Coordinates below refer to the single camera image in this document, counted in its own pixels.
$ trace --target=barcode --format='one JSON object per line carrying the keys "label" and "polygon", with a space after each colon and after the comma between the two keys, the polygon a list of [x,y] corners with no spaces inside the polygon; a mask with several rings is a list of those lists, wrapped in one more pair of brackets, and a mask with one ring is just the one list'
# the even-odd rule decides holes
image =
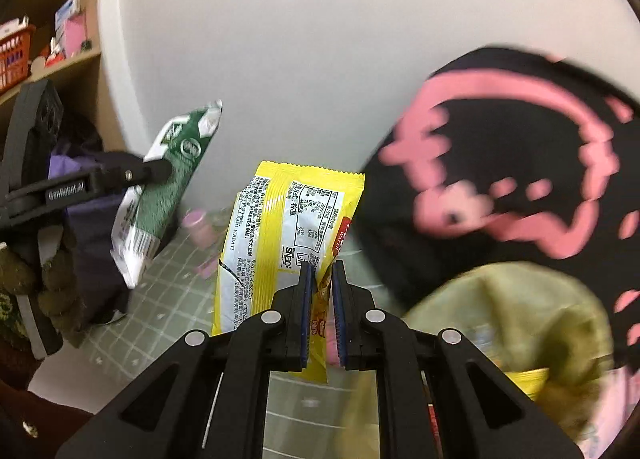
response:
{"label": "barcode", "polygon": [[136,228],[132,228],[132,231],[133,237],[130,238],[129,251],[145,259],[153,257],[160,243],[158,238]]}

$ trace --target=gray cutting mat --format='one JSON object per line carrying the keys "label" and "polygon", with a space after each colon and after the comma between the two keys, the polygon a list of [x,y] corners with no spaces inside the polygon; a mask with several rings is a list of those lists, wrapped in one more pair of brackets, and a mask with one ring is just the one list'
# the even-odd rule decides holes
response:
{"label": "gray cutting mat", "polygon": [[[209,251],[195,248],[179,230],[132,292],[127,317],[91,329],[81,348],[107,375],[124,386],[187,331],[210,331],[216,275],[205,280],[194,271],[219,254],[229,215],[225,210],[212,216],[220,237]],[[370,289],[379,307],[395,310],[349,237],[340,258],[350,283]],[[318,385],[286,373],[272,373],[264,459],[337,458],[335,442],[353,374],[330,367],[328,384]]]}

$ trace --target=yellow snack bag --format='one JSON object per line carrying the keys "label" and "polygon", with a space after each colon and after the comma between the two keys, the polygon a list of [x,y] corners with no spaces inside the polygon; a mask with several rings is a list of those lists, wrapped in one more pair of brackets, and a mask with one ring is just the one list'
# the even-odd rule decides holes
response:
{"label": "yellow snack bag", "polygon": [[504,373],[511,379],[522,392],[527,394],[533,401],[545,386],[546,378],[549,377],[549,369],[534,369],[523,373]]}
{"label": "yellow snack bag", "polygon": [[300,373],[326,382],[324,325],[330,268],[364,188],[363,174],[263,161],[236,198],[220,256],[213,334],[235,330],[270,308],[278,289],[298,283],[300,265],[316,268],[309,359]]}

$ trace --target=green snack bag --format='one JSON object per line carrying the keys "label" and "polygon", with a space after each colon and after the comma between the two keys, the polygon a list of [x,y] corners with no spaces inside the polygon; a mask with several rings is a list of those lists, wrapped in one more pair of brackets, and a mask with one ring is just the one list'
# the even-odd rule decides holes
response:
{"label": "green snack bag", "polygon": [[131,187],[122,199],[111,230],[111,254],[130,289],[138,285],[158,251],[164,230],[218,129],[221,115],[222,102],[217,101],[167,122],[145,161],[170,161],[171,177],[164,184]]}

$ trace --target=glove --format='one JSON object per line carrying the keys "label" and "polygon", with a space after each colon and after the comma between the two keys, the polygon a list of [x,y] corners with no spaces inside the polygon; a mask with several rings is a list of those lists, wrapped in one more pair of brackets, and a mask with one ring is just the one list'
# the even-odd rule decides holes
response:
{"label": "glove", "polygon": [[[78,295],[78,286],[73,272],[73,260],[69,248],[75,241],[68,230],[64,230],[60,247],[42,266],[44,289],[37,294],[38,305],[42,313],[50,318],[53,327],[65,340],[78,346],[82,341],[80,331],[82,302]],[[5,244],[0,245],[0,294],[30,295],[36,288],[36,275],[33,269]],[[0,337],[16,348],[24,348],[23,340],[30,349],[24,326],[22,325],[15,298],[10,298],[14,316],[8,317],[5,328],[9,326],[13,334],[0,329]]]}

